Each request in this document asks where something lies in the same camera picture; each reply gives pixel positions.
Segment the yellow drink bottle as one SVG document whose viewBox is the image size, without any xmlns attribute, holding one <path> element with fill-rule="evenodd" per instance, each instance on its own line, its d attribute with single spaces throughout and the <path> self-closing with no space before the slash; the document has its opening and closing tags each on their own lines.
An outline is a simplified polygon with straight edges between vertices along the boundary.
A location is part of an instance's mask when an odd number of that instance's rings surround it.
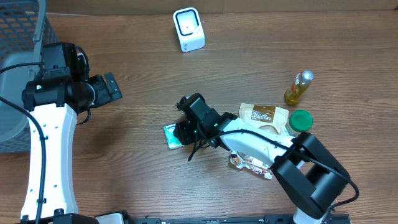
<svg viewBox="0 0 398 224">
<path fill-rule="evenodd" d="M 292 85 L 284 93 L 284 102 L 287 105 L 296 105 L 302 94 L 309 88 L 313 80 L 313 72 L 304 70 L 296 77 Z"/>
</svg>

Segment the teal tissue pack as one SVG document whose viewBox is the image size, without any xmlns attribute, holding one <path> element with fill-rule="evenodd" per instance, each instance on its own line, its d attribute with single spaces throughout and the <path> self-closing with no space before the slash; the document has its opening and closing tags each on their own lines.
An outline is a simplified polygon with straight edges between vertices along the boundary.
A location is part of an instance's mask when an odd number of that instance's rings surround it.
<svg viewBox="0 0 398 224">
<path fill-rule="evenodd" d="M 176 124 L 164 126 L 164 133 L 167 141 L 168 148 L 174 150 L 183 146 L 183 144 L 174 136 Z"/>
</svg>

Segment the green lid jar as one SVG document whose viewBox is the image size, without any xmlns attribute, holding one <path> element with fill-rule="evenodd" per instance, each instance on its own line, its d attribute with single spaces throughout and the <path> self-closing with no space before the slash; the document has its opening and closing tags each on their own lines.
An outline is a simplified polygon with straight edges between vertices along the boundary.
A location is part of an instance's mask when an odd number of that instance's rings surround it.
<svg viewBox="0 0 398 224">
<path fill-rule="evenodd" d="M 302 132 L 307 132 L 312 125 L 312 115 L 308 111 L 297 110 L 289 116 L 286 129 L 291 136 L 298 136 Z"/>
</svg>

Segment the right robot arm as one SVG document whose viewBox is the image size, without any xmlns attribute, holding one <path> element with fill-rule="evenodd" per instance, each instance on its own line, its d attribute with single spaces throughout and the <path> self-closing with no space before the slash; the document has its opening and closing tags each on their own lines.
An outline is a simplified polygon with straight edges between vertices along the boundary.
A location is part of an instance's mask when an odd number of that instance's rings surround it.
<svg viewBox="0 0 398 224">
<path fill-rule="evenodd" d="M 297 207 L 290 223 L 323 223 L 339 204 L 335 201 L 353 181 L 347 170 L 312 134 L 297 137 L 271 134 L 245 123 L 232 113 L 219 114 L 201 94 L 176 104 L 185 120 L 174 136 L 193 153 L 206 146 L 222 147 L 260 160 Z"/>
</svg>

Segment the teal snack packet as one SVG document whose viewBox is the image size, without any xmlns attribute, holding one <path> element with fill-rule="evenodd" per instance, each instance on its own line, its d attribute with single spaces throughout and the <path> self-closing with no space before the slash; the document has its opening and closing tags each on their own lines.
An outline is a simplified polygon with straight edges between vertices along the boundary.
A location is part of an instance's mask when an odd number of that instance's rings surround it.
<svg viewBox="0 0 398 224">
<path fill-rule="evenodd" d="M 281 136 L 290 136 L 290 133 L 288 132 L 288 130 L 287 130 L 287 128 L 286 127 L 284 127 L 283 129 L 282 129 L 282 131 L 281 131 L 281 134 L 280 134 Z"/>
</svg>

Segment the brown nut pouch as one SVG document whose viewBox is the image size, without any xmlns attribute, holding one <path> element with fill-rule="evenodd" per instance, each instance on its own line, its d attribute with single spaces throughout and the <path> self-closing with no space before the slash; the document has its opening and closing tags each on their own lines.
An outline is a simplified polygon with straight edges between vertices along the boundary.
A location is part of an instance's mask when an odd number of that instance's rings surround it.
<svg viewBox="0 0 398 224">
<path fill-rule="evenodd" d="M 289 111 L 276 106 L 259 106 L 241 103 L 239 117 L 247 124 L 271 134 L 281 134 Z"/>
</svg>

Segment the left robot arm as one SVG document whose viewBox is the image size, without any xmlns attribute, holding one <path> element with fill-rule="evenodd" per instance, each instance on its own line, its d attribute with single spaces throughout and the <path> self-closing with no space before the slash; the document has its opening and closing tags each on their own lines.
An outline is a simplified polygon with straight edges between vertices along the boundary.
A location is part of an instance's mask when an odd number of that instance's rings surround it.
<svg viewBox="0 0 398 224">
<path fill-rule="evenodd" d="M 72 145 L 78 115 L 122 98 L 114 75 L 90 76 L 81 47 L 43 47 L 40 77 L 22 92 L 30 128 L 30 166 L 21 223 L 96 223 L 78 213 L 72 178 Z"/>
</svg>

